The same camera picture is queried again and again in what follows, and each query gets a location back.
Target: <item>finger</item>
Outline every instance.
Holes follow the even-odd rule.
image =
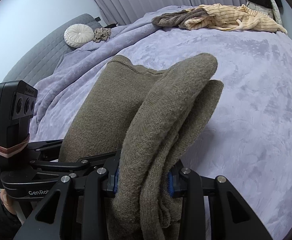
[[[2,200],[5,208],[13,215],[16,215],[16,211],[13,207],[14,201],[7,195],[6,191],[2,189],[0,191],[0,199]]]

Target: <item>person's arm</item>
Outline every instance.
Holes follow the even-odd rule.
[[[0,193],[0,240],[13,239],[21,227],[18,217],[13,213],[12,201],[9,198],[7,199],[7,195],[5,196],[5,192],[2,191]]]

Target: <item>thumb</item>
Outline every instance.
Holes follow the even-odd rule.
[[[16,211],[13,207],[14,201],[7,195],[6,190],[2,189],[0,191],[0,199],[3,202],[5,208],[13,215],[16,215]]]

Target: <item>white round pillow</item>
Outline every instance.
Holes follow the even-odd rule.
[[[69,26],[64,33],[64,39],[67,45],[73,48],[80,48],[95,37],[91,27],[85,24],[73,24]]]

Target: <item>logo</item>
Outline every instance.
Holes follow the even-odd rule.
[[[30,93],[30,94],[34,94],[35,93],[35,90],[31,89],[31,88],[27,88],[26,87],[26,90],[25,90],[27,93]]]
[[[39,190],[39,191],[28,191],[29,195],[46,195],[49,190]]]

